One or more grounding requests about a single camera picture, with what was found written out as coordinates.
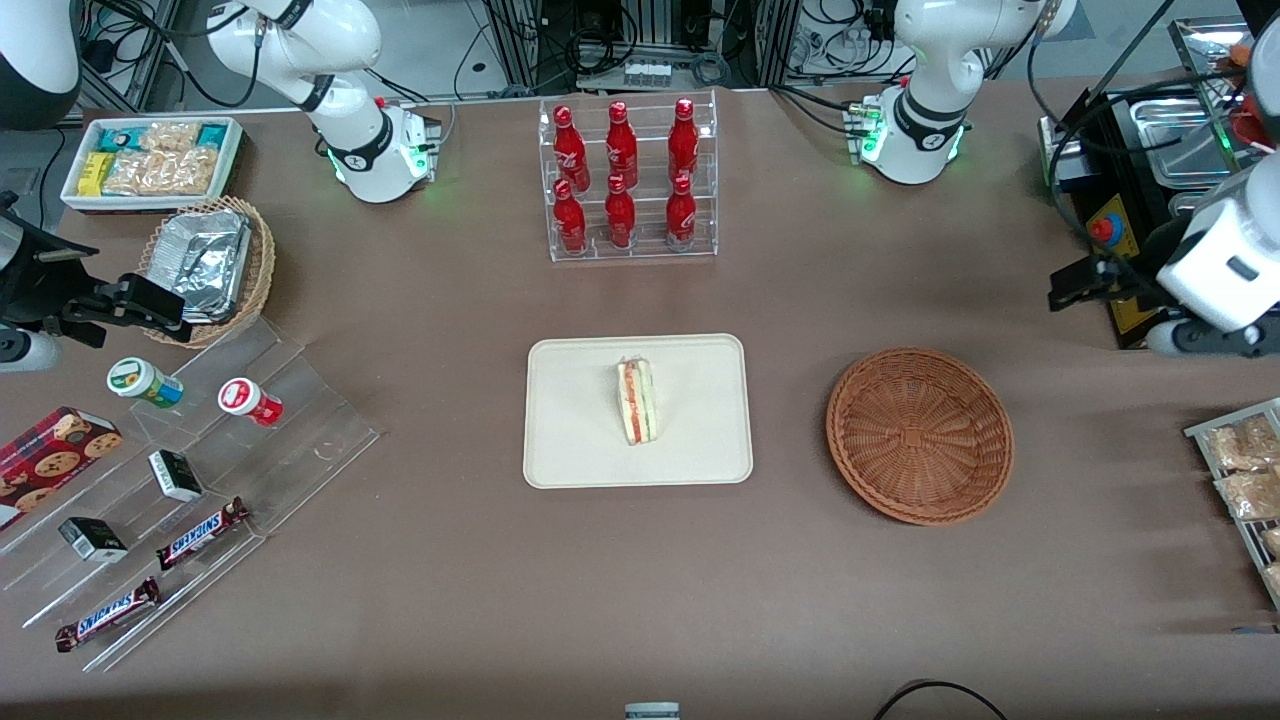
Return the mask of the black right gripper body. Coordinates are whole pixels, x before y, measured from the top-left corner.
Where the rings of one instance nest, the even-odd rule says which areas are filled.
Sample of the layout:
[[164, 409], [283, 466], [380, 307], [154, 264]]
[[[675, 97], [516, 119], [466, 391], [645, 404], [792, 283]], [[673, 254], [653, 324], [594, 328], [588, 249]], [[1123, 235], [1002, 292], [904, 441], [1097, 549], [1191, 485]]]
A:
[[58, 333], [58, 313], [68, 300], [108, 300], [109, 318], [96, 320], [128, 327], [108, 283], [92, 277], [83, 260], [100, 250], [65, 241], [20, 219], [13, 206], [15, 195], [3, 196], [3, 325]]

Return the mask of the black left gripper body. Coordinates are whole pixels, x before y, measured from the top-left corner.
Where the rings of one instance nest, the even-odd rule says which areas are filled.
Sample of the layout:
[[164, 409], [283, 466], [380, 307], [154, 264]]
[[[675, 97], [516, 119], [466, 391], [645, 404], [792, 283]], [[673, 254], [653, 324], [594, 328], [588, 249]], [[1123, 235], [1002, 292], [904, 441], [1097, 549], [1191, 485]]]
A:
[[1123, 258], [1117, 251], [1096, 252], [1103, 275], [1111, 275], [1123, 290], [1132, 290], [1142, 302], [1153, 306], [1180, 306], [1181, 304], [1157, 282], [1157, 274], [1170, 261], [1189, 227], [1189, 222], [1165, 222], [1151, 231], [1139, 245], [1134, 258]]

